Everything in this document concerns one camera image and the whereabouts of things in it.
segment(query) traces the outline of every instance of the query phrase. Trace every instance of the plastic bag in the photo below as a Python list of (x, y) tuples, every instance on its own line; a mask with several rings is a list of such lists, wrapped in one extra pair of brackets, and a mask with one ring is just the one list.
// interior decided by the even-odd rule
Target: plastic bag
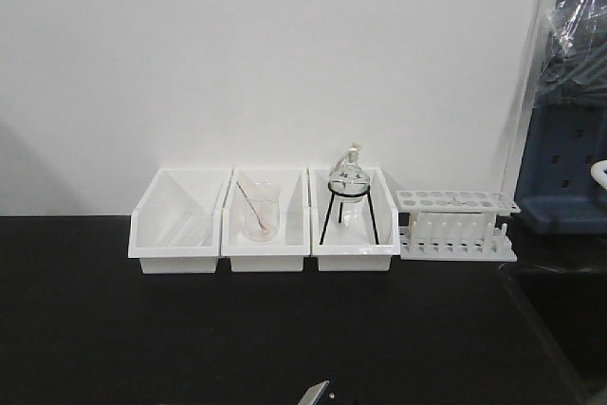
[(607, 0), (562, 0), (549, 19), (536, 105), (607, 107)]

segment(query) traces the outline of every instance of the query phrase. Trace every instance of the white wall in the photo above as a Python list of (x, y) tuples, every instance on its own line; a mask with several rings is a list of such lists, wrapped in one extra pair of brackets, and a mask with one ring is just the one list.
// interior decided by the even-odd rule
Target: white wall
[(500, 190), (537, 0), (0, 0), (0, 213), (129, 213), (158, 165)]

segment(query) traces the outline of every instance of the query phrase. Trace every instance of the white handle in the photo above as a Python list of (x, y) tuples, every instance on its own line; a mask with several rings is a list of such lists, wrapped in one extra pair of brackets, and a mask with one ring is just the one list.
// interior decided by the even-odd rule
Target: white handle
[(592, 178), (605, 190), (607, 190), (607, 160), (598, 161), (590, 168)]

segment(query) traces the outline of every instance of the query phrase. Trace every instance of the white bin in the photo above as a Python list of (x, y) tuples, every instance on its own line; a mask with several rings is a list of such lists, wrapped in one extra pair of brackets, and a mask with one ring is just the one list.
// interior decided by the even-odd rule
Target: white bin
[(312, 256), (318, 258), (319, 270), (388, 270), (392, 256), (400, 254), (398, 211), (390, 189), (379, 168), (364, 170), (371, 177), (379, 245), (375, 242), (366, 197), (358, 203), (344, 203), (341, 223), (338, 223), (340, 202), (336, 198), (324, 242), (320, 244), (331, 199), (328, 190), (330, 170), (310, 170)]
[(158, 170), (131, 216), (129, 258), (139, 258), (143, 273), (215, 272), (230, 176)]
[[(236, 185), (240, 175), (281, 187), (278, 233), (267, 242), (251, 241), (242, 233), (247, 201)], [(309, 211), (305, 170), (235, 169), (223, 215), (221, 255), (230, 258), (233, 272), (302, 271), (304, 257), (310, 255)]]

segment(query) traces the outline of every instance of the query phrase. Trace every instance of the black metal tripod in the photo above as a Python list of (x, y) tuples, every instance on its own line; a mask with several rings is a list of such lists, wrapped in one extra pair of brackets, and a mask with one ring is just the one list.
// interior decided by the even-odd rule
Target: black metal tripod
[[(356, 199), (362, 196), (367, 196), (367, 201), (369, 201), (369, 212), (371, 213), (371, 223), (373, 224), (373, 235), (376, 238), (376, 244), (379, 245), (379, 238), (377, 237), (377, 227), (376, 227), (376, 215), (373, 212), (373, 202), (371, 201), (371, 187), (367, 188), (367, 190), (363, 193), (359, 194), (344, 194), (336, 192), (329, 185), (329, 192), (331, 192), (331, 200), (329, 201), (329, 207), (326, 210), (326, 216), (324, 217), (324, 225), (322, 226), (322, 234), (320, 245), (324, 242), (324, 235), (326, 234), (326, 226), (329, 223), (329, 217), (331, 216), (331, 209), (333, 208), (333, 201), (335, 200), (335, 196), (340, 196), (345, 199)], [(343, 212), (343, 201), (340, 202), (340, 217), (338, 218), (338, 222), (341, 223), (341, 214)]]

